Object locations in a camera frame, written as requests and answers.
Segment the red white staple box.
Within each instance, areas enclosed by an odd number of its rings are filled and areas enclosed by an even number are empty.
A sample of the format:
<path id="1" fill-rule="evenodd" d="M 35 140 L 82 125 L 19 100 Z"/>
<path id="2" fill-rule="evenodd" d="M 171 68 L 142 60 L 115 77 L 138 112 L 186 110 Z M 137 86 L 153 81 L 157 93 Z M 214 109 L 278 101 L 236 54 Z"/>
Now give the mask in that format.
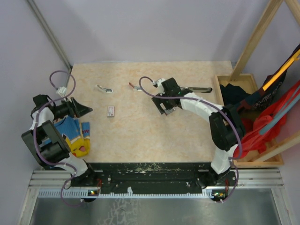
<path id="1" fill-rule="evenodd" d="M 115 107 L 114 106 L 108 106 L 107 107 L 107 117 L 114 117 L 115 116 Z"/>

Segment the black grey large stapler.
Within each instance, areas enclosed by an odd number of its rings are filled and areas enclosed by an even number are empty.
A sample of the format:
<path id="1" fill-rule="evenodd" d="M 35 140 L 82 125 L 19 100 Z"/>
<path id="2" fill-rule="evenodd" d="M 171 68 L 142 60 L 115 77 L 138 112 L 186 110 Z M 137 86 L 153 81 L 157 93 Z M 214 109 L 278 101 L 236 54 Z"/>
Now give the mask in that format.
<path id="1" fill-rule="evenodd" d="M 202 87 L 181 87 L 181 89 L 189 89 L 193 92 L 198 92 L 198 93 L 211 93 L 212 92 L 212 88 L 211 87 L 207 87 L 207 88 L 202 88 Z"/>

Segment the pink white mini stapler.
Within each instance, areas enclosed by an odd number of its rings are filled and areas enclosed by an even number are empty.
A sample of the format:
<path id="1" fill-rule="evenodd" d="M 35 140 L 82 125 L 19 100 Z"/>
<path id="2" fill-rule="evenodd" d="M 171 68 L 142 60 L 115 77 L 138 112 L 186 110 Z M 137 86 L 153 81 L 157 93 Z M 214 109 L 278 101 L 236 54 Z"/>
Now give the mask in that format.
<path id="1" fill-rule="evenodd" d="M 131 82 L 128 83 L 129 86 L 134 90 L 134 91 L 142 91 L 142 89 L 140 88 L 140 86 L 135 86 L 133 85 Z"/>

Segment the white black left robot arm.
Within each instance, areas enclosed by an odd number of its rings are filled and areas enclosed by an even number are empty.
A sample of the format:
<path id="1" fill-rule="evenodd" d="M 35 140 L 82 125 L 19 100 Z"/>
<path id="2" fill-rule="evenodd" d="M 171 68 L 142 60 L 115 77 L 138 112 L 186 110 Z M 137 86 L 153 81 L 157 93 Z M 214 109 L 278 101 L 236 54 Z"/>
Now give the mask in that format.
<path id="1" fill-rule="evenodd" d="M 33 123 L 21 138 L 35 160 L 43 168 L 60 168 L 87 186 L 94 185 L 98 175 L 89 163 L 71 153 L 66 138 L 53 123 L 57 119 L 80 118 L 93 109 L 78 103 L 73 97 L 63 99 L 60 105 L 48 95 L 37 95 L 33 101 L 36 105 L 31 112 Z"/>

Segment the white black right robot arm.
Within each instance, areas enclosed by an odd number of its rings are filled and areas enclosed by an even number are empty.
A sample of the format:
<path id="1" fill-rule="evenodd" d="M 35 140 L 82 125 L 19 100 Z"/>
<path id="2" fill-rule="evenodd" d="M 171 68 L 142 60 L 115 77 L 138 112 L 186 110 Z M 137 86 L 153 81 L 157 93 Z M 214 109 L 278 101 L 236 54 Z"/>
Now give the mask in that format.
<path id="1" fill-rule="evenodd" d="M 161 114 L 169 115 L 175 108 L 192 112 L 206 120 L 211 138 L 216 146 L 210 164 L 210 182 L 216 186 L 226 180 L 225 171 L 230 167 L 235 149 L 245 134 L 241 119 L 232 105 L 227 107 L 211 103 L 196 95 L 189 88 L 181 88 L 174 78 L 160 78 L 152 82 L 158 94 L 152 101 Z"/>

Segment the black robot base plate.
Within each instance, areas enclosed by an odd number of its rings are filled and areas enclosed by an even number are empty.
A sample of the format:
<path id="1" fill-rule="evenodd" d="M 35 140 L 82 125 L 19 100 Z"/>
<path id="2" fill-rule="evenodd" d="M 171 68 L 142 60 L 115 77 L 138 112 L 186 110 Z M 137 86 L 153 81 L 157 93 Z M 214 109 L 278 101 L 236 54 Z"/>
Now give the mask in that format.
<path id="1" fill-rule="evenodd" d="M 207 187 L 233 186 L 234 171 L 216 174 L 210 163 L 90 163 L 94 175 L 72 179 L 71 187 L 99 188 L 102 194 L 201 194 Z"/>

